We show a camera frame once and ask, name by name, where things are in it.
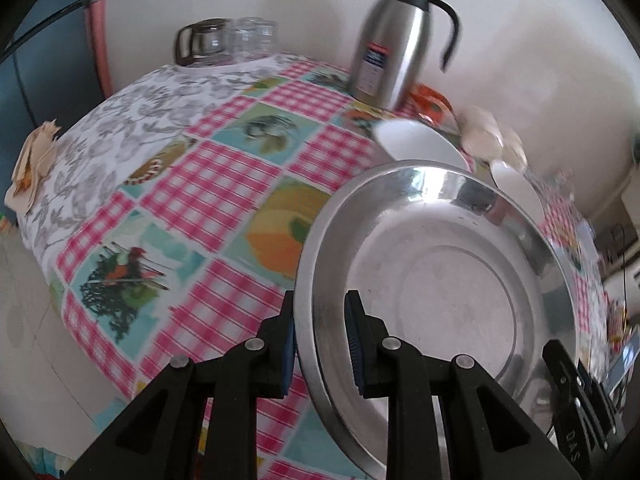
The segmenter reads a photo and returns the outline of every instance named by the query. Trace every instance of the screw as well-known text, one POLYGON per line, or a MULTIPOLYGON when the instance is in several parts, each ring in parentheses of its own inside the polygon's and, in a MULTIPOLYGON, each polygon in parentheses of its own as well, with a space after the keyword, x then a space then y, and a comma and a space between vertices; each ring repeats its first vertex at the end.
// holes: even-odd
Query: screw
POLYGON ((460 368, 464 368, 465 370, 471 370, 471 368, 474 367, 476 362, 470 355, 460 354, 458 357, 456 357, 456 364, 460 368))
POLYGON ((400 340, 395 337, 385 337, 382 340, 382 346, 387 350, 398 350, 401 344, 400 340))
POLYGON ((252 337, 244 342, 244 346, 247 350, 262 350, 264 348, 264 341, 259 337, 252 337))
POLYGON ((184 354, 174 355, 169 361, 169 364, 171 365, 171 368, 175 368, 176 370, 184 368, 189 364, 189 358, 184 354))

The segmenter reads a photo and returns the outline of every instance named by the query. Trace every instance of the tile floor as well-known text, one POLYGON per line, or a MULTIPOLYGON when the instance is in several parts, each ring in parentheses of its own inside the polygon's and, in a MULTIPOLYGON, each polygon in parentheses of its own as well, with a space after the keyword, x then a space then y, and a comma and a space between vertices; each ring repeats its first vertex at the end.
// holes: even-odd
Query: tile floor
POLYGON ((76 459, 120 397, 62 325, 17 230, 0 234, 0 418, 11 436, 76 459))

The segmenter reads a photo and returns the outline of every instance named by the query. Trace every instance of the floral pattern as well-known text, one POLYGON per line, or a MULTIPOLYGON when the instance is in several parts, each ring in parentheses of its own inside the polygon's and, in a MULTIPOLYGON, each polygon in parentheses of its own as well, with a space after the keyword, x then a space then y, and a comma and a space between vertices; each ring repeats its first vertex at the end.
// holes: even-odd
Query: floral pattern
POLYGON ((65 241, 136 168, 233 95, 304 59, 279 54, 232 72, 191 75, 165 65, 101 103, 58 140, 58 160, 36 202, 18 218, 22 238, 49 279, 65 241))

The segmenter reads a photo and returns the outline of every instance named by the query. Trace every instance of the table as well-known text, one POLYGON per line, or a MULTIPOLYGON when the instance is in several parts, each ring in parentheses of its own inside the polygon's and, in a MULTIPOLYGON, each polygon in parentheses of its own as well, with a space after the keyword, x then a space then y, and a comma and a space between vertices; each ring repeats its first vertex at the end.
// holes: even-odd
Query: table
MULTIPOLYGON (((313 218, 368 167, 371 125, 388 115, 346 93, 344 69, 303 57, 206 81, 173 70, 65 134, 63 164, 21 226, 65 327, 129 398, 171 356, 217 357, 277 312, 313 218)), ((602 305, 590 290, 602 287, 582 272, 579 216, 540 189, 541 229, 575 263, 580 356, 601 376, 602 305)), ((257 446, 263 478, 363 478, 322 428, 297 367, 285 399, 258 403, 257 446)))

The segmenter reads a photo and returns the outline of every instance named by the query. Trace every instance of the metal basin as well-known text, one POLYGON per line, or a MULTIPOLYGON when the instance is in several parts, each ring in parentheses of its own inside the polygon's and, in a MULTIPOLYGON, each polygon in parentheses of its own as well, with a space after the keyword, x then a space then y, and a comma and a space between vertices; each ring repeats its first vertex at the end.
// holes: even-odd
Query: metal basin
POLYGON ((450 166, 393 162, 339 189, 306 238, 294 294, 300 365, 334 440, 383 479, 387 406, 353 382, 343 315, 352 288, 424 354, 475 357, 549 430, 542 348, 556 338, 577 358, 572 299, 551 246, 503 193, 450 166))

